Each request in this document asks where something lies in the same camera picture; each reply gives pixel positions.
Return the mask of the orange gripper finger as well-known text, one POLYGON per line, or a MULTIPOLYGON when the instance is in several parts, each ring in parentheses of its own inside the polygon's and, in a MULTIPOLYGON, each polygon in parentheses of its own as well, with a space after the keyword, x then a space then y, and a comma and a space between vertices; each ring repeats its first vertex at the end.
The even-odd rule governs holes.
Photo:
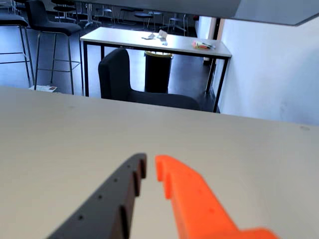
POLYGON ((203 177, 181 161, 155 157, 158 181, 171 201, 181 239, 276 239, 266 228, 240 230, 203 177))

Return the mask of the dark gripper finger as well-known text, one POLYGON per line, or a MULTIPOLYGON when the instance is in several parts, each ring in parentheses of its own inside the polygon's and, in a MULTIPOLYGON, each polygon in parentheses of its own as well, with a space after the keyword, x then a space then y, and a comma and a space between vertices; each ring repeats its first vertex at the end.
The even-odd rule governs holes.
POLYGON ((132 155, 49 238, 128 239, 146 174, 146 154, 132 155))

